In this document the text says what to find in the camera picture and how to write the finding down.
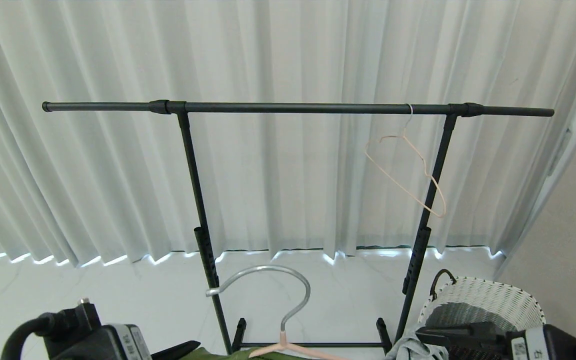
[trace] black horizontal rod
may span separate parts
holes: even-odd
[[[151,102],[44,102],[46,112],[131,111],[158,114],[180,113],[273,113],[273,114],[410,114],[407,104],[297,104],[270,102],[185,102],[155,100]],[[415,114],[458,116],[534,116],[551,117],[553,109],[537,107],[484,106],[464,104],[412,104]]]
[[[242,342],[242,348],[273,346],[276,342]],[[384,347],[381,342],[291,342],[300,347]]]

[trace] beige wall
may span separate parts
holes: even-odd
[[[548,323],[576,335],[576,153],[500,281],[533,294]]]

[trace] black metal clothes rack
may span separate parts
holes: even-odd
[[[439,149],[434,161],[432,177],[439,182],[451,135],[455,129],[458,117],[474,116],[528,116],[528,117],[551,117],[553,109],[535,107],[502,107],[484,106],[466,102],[463,104],[296,104],[296,103],[238,103],[238,102],[186,102],[154,100],[150,102],[44,102],[41,107],[45,112],[68,112],[68,111],[131,111],[153,112],[157,114],[175,114],[178,119],[185,157],[190,171],[190,181],[194,201],[199,214],[199,227],[194,229],[194,235],[199,247],[203,271],[205,272],[208,287],[219,287],[219,276],[215,267],[215,256],[208,231],[208,219],[202,196],[197,160],[190,133],[189,113],[275,113],[275,114],[410,114],[411,107],[418,115],[444,115],[443,133],[439,142]],[[429,182],[425,197],[425,205],[432,208],[437,191],[434,183]],[[401,310],[395,341],[402,337],[406,322],[410,313],[413,297],[419,280],[419,274],[424,261],[424,254],[430,239],[431,229],[428,227],[430,212],[426,208],[422,210],[419,226],[412,248],[412,255],[404,278],[402,292],[406,298]],[[224,310],[218,295],[212,296],[212,301],[221,330],[223,344],[228,354],[238,351],[243,347],[269,346],[266,342],[243,342],[246,331],[246,319],[239,319],[237,330],[231,342],[224,317]],[[380,347],[384,353],[388,353],[393,346],[384,319],[377,319],[377,333],[379,342],[297,342],[304,347]]]

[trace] laundry basket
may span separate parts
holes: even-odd
[[[435,290],[440,276],[447,274],[450,282]],[[430,297],[419,314],[422,326],[459,326],[474,322],[493,322],[498,333],[537,328],[546,324],[542,307],[535,298],[518,287],[470,276],[455,278],[441,269],[430,286]],[[450,359],[500,360],[501,356],[453,346]]]

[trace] curtain fold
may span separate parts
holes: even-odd
[[[197,250],[174,116],[43,101],[554,107],[457,121],[430,244],[496,252],[534,217],[575,98],[576,2],[0,2],[0,253],[77,265]],[[364,155],[406,120],[190,114],[215,253],[410,246],[421,206]],[[407,128],[430,168],[442,126],[416,115]],[[405,143],[368,151],[425,198]]]

